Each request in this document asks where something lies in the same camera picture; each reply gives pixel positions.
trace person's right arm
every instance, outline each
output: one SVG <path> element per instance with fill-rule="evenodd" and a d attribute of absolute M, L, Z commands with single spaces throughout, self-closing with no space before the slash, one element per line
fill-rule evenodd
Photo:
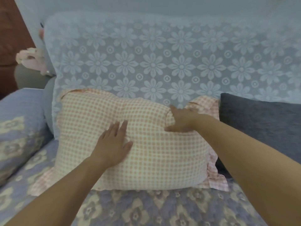
<path fill-rule="evenodd" d="M 301 225 L 301 164 L 214 117 L 171 106 L 175 125 L 197 131 L 214 149 L 269 226 Z"/>

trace white wall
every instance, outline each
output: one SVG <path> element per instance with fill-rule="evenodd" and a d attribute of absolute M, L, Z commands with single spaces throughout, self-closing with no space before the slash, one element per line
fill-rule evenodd
<path fill-rule="evenodd" d="M 301 19 L 301 0 L 15 0 L 36 46 L 40 22 L 55 12 L 67 10 L 134 11 L 165 15 L 263 15 L 275 10 Z"/>

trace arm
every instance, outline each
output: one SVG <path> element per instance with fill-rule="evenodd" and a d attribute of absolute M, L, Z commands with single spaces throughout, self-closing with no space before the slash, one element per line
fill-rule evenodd
<path fill-rule="evenodd" d="M 71 225 L 86 196 L 109 167 L 120 163 L 133 143 L 123 145 L 127 122 L 100 137 L 90 157 L 14 216 L 6 226 Z"/>
<path fill-rule="evenodd" d="M 301 224 L 301 165 L 275 149 L 216 120 L 171 106 L 175 125 L 197 131 L 214 149 L 257 212 L 270 226 Z"/>

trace brown wooden cabinet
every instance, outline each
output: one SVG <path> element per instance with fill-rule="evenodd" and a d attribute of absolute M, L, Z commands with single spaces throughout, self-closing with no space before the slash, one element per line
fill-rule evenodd
<path fill-rule="evenodd" d="M 15 1 L 0 0 L 0 99 L 17 90 L 16 54 L 30 47 L 35 45 Z"/>

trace forearm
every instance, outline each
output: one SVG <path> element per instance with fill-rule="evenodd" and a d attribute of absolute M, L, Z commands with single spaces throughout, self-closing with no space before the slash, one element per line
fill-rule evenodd
<path fill-rule="evenodd" d="M 84 160 L 14 216 L 6 226 L 71 225 L 81 204 L 104 171 L 95 171 L 88 159 Z"/>
<path fill-rule="evenodd" d="M 299 163 L 213 117 L 197 115 L 194 127 L 269 225 L 301 222 Z"/>

